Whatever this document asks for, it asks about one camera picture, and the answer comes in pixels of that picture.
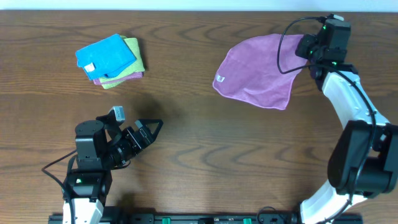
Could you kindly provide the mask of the purple microfiber cloth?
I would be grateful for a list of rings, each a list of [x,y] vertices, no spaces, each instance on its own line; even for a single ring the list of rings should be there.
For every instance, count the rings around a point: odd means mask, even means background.
[[[265,109],[286,109],[296,70],[307,61],[295,50],[302,34],[286,35],[280,44],[280,34],[246,39],[231,48],[215,73],[213,88],[221,95]]]

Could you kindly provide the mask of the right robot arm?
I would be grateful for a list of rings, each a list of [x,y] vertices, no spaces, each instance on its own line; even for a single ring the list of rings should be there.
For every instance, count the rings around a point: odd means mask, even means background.
[[[343,132],[328,161],[327,181],[300,204],[302,223],[346,222],[344,211],[392,192],[397,183],[397,126],[380,114],[345,63],[351,25],[330,15],[316,35],[300,40],[296,55],[310,61],[310,75],[330,100]]]

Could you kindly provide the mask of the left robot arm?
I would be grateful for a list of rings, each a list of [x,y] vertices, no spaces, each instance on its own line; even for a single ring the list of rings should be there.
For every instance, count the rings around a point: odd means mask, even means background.
[[[99,223],[113,181],[111,171],[129,165],[157,138],[161,119],[138,119],[138,130],[120,129],[122,122],[97,117],[76,128],[77,156],[68,163],[64,181],[63,223]]]

